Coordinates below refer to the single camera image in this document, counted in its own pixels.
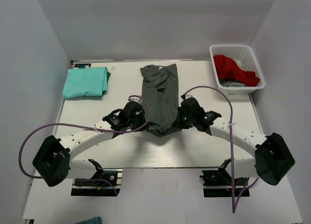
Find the dark grey t-shirt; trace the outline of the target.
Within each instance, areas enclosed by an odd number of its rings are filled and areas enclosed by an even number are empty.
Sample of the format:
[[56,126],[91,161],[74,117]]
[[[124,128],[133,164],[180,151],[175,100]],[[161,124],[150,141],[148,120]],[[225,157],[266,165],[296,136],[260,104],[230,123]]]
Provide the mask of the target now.
[[140,69],[143,77],[142,98],[147,102],[142,104],[145,118],[148,121],[147,132],[161,138],[178,132],[174,126],[179,107],[179,84],[177,65],[148,65]]

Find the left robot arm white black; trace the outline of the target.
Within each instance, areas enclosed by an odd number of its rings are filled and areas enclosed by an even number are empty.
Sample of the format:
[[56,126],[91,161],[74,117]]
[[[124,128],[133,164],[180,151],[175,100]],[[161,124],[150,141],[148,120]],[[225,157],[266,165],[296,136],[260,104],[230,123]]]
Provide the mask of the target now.
[[92,127],[63,138],[49,136],[39,148],[33,166],[49,187],[67,178],[82,183],[101,182],[101,165],[94,159],[76,160],[76,156],[126,132],[142,131],[146,126],[144,114],[139,102],[129,101],[123,109],[112,111]]

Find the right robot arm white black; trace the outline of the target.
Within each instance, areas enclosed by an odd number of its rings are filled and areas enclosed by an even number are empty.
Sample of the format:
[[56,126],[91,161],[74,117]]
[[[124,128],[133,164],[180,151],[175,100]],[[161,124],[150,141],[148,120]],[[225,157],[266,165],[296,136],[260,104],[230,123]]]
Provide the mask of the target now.
[[206,112],[193,97],[183,99],[174,124],[180,129],[195,127],[251,155],[246,159],[225,160],[218,167],[218,175],[224,180],[253,177],[276,186],[295,165],[294,157],[281,135],[259,134],[229,123],[217,112]]

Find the grey t-shirt in basket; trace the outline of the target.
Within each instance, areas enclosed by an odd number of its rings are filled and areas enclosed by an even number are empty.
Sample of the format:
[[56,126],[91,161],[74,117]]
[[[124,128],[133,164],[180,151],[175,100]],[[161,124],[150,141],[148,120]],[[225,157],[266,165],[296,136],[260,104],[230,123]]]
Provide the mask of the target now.
[[247,87],[247,85],[237,80],[219,80],[219,83],[223,87]]

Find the folded green t-shirt underneath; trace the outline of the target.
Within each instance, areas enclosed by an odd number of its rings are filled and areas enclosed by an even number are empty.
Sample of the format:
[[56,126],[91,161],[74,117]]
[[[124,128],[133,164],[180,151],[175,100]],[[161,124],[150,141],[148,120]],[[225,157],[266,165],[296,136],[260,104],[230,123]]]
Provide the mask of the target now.
[[111,76],[111,73],[107,71],[107,72],[106,72],[107,82],[109,81],[110,76]]

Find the folded teal t-shirt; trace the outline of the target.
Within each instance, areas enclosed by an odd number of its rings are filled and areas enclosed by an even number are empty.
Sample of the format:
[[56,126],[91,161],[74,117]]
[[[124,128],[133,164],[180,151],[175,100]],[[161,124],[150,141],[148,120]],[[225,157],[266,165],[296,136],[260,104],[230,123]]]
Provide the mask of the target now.
[[107,68],[69,69],[63,88],[63,98],[102,96],[107,91]]

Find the red t-shirt in basket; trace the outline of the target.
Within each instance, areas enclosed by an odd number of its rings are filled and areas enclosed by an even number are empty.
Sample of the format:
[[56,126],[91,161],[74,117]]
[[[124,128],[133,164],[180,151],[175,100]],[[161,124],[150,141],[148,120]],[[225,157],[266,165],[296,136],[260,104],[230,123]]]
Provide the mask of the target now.
[[218,79],[237,80],[247,86],[257,86],[260,78],[253,71],[242,70],[237,63],[224,55],[215,55],[213,57]]

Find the white plastic laundry basket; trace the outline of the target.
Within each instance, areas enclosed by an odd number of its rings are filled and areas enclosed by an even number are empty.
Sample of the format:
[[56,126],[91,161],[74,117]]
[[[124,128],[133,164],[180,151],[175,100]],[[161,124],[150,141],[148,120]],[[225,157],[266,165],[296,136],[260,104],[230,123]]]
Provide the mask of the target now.
[[265,87],[264,77],[250,46],[217,44],[209,48],[217,87],[227,95],[250,94]]

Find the dark label sticker on table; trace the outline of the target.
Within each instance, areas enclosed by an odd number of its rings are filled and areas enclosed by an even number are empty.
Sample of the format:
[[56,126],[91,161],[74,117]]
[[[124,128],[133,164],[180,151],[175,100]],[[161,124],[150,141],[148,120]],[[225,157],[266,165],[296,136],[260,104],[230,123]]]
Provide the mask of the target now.
[[91,63],[82,63],[82,64],[75,64],[74,68],[77,69],[84,69],[84,68],[90,68],[91,67]]

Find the blue cloth at bottom edge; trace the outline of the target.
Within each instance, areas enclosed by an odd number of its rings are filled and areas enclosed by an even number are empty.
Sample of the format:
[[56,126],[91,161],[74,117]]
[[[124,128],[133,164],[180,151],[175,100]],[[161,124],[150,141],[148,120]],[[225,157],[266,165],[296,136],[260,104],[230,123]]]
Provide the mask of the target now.
[[103,223],[102,218],[99,216],[80,222],[80,224],[102,224],[102,223]]

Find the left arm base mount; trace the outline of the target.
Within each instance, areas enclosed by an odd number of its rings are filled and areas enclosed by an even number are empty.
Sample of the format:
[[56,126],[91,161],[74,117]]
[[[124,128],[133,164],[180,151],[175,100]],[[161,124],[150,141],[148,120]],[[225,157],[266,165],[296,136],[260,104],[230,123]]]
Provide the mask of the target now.
[[74,179],[71,196],[117,197],[121,190],[122,169],[96,172],[91,179]]

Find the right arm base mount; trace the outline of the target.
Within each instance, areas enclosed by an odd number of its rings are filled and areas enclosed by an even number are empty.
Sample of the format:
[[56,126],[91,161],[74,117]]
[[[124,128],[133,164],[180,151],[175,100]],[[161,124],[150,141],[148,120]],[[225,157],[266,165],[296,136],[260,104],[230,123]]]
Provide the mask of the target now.
[[[219,170],[204,170],[199,176],[203,182],[203,193],[205,198],[227,198],[231,197],[231,177]],[[235,197],[238,197],[246,178],[235,179]],[[249,189],[246,189],[241,197],[250,197]]]

